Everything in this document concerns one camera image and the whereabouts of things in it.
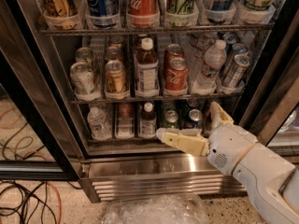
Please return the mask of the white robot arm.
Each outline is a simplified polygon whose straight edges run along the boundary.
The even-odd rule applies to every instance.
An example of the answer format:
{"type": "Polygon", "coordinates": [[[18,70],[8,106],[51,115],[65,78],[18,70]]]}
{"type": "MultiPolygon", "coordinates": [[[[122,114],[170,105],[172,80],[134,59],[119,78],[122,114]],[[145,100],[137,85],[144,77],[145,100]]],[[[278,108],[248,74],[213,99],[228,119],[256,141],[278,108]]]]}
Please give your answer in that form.
{"type": "Polygon", "coordinates": [[[235,125],[218,103],[210,105],[208,114],[208,138],[192,129],[160,128],[156,135],[170,147],[194,157],[206,156],[223,175],[236,179],[268,224],[299,224],[298,168],[235,125]]]}

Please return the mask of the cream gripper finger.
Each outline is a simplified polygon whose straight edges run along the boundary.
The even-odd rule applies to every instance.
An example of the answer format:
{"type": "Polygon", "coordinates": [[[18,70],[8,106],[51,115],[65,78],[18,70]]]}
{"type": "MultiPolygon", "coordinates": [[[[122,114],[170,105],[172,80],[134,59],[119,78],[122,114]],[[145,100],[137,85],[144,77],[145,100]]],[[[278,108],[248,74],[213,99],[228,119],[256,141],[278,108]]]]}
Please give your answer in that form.
{"type": "Polygon", "coordinates": [[[221,125],[233,125],[234,120],[231,116],[221,107],[220,104],[213,101],[209,108],[209,116],[211,119],[211,129],[216,129],[221,125]]]}
{"type": "Polygon", "coordinates": [[[209,141],[196,129],[159,128],[156,136],[162,143],[195,157],[206,156],[209,152],[209,141]]]}

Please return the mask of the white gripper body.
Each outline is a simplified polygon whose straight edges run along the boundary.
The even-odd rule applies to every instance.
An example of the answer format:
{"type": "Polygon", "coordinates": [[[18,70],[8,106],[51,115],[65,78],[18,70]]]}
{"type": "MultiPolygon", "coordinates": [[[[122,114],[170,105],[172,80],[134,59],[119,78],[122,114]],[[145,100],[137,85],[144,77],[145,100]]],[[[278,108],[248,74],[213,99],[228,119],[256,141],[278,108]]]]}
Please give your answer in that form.
{"type": "Polygon", "coordinates": [[[221,125],[211,132],[207,159],[223,175],[231,175],[257,137],[237,125],[221,125]]]}

